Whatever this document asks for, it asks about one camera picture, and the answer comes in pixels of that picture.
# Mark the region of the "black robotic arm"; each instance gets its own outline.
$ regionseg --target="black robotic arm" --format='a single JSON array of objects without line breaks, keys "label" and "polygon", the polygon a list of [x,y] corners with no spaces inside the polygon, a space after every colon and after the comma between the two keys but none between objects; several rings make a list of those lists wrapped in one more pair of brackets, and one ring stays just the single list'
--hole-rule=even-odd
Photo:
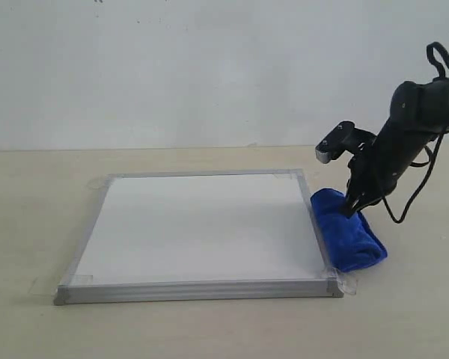
[{"label": "black robotic arm", "polygon": [[[444,66],[435,59],[434,50],[449,69],[446,49],[440,43],[428,45],[427,58],[439,76],[425,85],[402,83],[392,96],[389,119],[377,136],[344,121],[316,146],[316,156],[322,163],[339,158],[345,150],[353,154],[348,164],[351,177],[347,183],[346,202],[341,209],[345,216],[350,217],[383,200],[392,219],[401,223],[429,179],[442,139],[449,133],[449,78]],[[427,144],[436,139],[434,151],[431,151]],[[422,149],[426,150],[429,161],[414,163]],[[409,166],[425,165],[429,168],[422,183],[410,197],[402,216],[395,218],[385,196],[396,188],[397,180]]]}]

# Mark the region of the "blue towel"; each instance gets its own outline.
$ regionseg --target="blue towel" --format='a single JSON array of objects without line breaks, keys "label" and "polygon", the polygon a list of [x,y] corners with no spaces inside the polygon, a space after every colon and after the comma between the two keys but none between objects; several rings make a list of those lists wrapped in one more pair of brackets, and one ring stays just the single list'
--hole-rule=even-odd
[{"label": "blue towel", "polygon": [[351,218],[339,213],[343,203],[344,195],[331,188],[324,188],[311,197],[329,259],[343,272],[374,266],[385,259],[388,252],[362,213],[357,212]]}]

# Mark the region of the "beige table surface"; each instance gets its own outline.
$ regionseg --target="beige table surface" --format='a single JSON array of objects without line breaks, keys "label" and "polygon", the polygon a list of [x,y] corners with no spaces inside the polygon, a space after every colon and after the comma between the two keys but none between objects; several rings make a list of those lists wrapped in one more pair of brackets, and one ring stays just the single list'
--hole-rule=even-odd
[{"label": "beige table surface", "polygon": [[356,296],[52,306],[103,175],[303,168],[343,190],[346,164],[313,147],[0,153],[0,358],[449,358],[449,144],[404,224],[365,211],[389,258]]}]

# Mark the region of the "whiteboard surface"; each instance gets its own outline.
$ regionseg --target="whiteboard surface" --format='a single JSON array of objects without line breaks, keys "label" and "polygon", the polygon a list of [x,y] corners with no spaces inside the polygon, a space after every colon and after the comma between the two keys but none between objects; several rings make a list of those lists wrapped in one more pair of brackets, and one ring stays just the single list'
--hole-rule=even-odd
[{"label": "whiteboard surface", "polygon": [[0,150],[377,132],[435,40],[449,0],[0,0]]},{"label": "whiteboard surface", "polygon": [[322,277],[296,175],[116,179],[70,285]]}]

